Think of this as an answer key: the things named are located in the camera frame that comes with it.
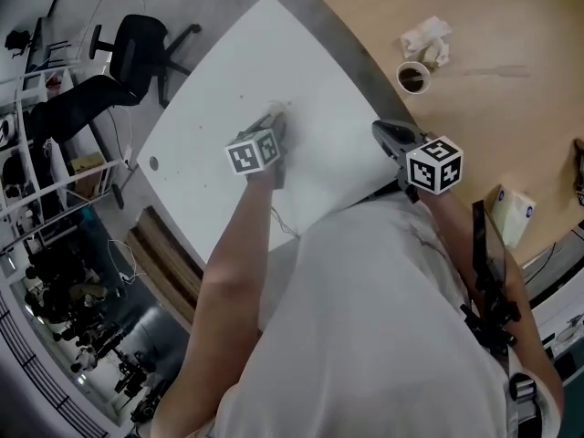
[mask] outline railing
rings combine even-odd
[[[18,326],[10,315],[2,294],[0,294],[0,334],[8,344],[18,364],[25,371],[45,399],[84,438],[105,438],[108,433],[93,422],[65,394],[49,375],[37,355],[28,347]]]

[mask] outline white t-shirt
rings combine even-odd
[[[506,436],[507,376],[464,324],[464,297],[423,205],[323,219],[212,436]]]

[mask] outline dark liquid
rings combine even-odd
[[[423,87],[423,79],[412,79],[420,77],[422,73],[420,73],[415,68],[406,68],[404,71],[400,72],[398,79],[401,82],[401,85],[410,92],[418,92]]]

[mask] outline paper cup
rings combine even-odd
[[[402,63],[395,75],[400,87],[408,94],[423,94],[430,87],[430,71],[420,62]]]

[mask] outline chair base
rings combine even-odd
[[[171,56],[174,52],[176,52],[176,50],[191,33],[198,34],[202,30],[203,28],[200,25],[190,25],[184,31],[182,31],[181,34],[176,39],[174,39],[168,48],[164,51],[164,60],[161,62],[161,67],[157,75],[158,102],[164,109],[166,109],[170,104],[170,101],[166,99],[166,90],[168,87],[167,68],[178,71],[179,73],[183,73],[187,77],[191,74],[191,70],[180,66],[178,63],[174,63],[171,60]]]

